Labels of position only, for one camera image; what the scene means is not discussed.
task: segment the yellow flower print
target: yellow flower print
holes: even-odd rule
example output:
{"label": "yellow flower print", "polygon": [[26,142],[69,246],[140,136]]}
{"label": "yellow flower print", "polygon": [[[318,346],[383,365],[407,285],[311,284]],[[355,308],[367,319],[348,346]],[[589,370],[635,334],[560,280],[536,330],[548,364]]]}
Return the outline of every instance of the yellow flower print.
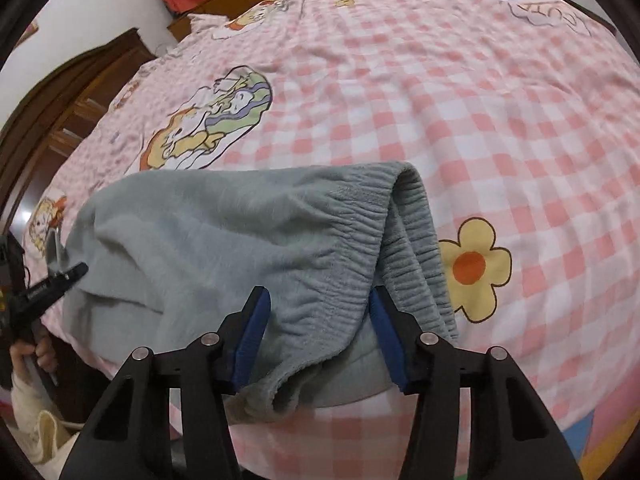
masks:
{"label": "yellow flower print", "polygon": [[356,4],[356,0],[337,0],[336,7],[353,7]]}
{"label": "yellow flower print", "polygon": [[489,319],[498,306],[495,288],[511,279],[511,253],[494,247],[495,229],[483,218],[469,218],[458,241],[440,240],[449,297],[471,323]]}

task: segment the pink plaid bedding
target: pink plaid bedding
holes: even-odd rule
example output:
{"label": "pink plaid bedding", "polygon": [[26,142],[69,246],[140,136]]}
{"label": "pink plaid bedding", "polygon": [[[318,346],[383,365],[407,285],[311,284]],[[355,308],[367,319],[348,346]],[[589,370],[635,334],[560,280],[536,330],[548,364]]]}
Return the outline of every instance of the pink plaid bedding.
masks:
{"label": "pink plaid bedding", "polygon": [[[42,276],[46,226],[64,240],[126,173],[408,160],[460,345],[507,348],[564,429],[640,360],[639,88],[615,38],[559,0],[265,0],[142,67],[53,179],[28,265]],[[44,321],[69,340],[61,318]],[[234,444],[268,478],[395,478],[414,402],[301,410]]]}

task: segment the orange flower center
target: orange flower center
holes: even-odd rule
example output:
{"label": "orange flower center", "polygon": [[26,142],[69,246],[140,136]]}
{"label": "orange flower center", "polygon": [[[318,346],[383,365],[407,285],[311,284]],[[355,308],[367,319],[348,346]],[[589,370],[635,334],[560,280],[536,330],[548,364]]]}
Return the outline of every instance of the orange flower center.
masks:
{"label": "orange flower center", "polygon": [[462,285],[473,285],[477,282],[486,269],[484,256],[475,251],[462,253],[453,263],[453,277]]}

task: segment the hand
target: hand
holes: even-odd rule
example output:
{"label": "hand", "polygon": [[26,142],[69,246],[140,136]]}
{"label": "hand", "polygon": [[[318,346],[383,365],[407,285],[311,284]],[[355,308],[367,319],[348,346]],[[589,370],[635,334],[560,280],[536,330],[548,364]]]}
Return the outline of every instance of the hand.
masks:
{"label": "hand", "polygon": [[24,358],[34,352],[38,357],[38,366],[44,371],[53,373],[58,368],[56,351],[53,349],[51,338],[48,334],[43,336],[35,347],[18,339],[9,348],[9,353],[11,354],[11,362],[14,365],[15,374],[27,384],[31,383],[31,377],[24,364]]}

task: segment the metal screw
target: metal screw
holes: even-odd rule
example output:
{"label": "metal screw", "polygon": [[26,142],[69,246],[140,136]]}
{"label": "metal screw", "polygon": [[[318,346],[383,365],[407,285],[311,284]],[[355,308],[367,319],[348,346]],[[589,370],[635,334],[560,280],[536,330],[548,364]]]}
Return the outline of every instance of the metal screw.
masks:
{"label": "metal screw", "polygon": [[145,346],[139,346],[133,351],[133,353],[131,354],[131,357],[133,357],[136,361],[142,361],[142,359],[145,359],[148,355],[149,355],[149,348]]}
{"label": "metal screw", "polygon": [[220,336],[215,332],[207,332],[204,336],[200,338],[200,342],[204,346],[213,346],[220,341]]}
{"label": "metal screw", "polygon": [[491,348],[489,353],[491,354],[491,357],[497,359],[498,361],[504,361],[509,355],[507,351],[501,346],[494,346],[493,348]]}
{"label": "metal screw", "polygon": [[437,344],[440,338],[433,332],[422,332],[420,334],[420,341],[425,345],[431,346]]}

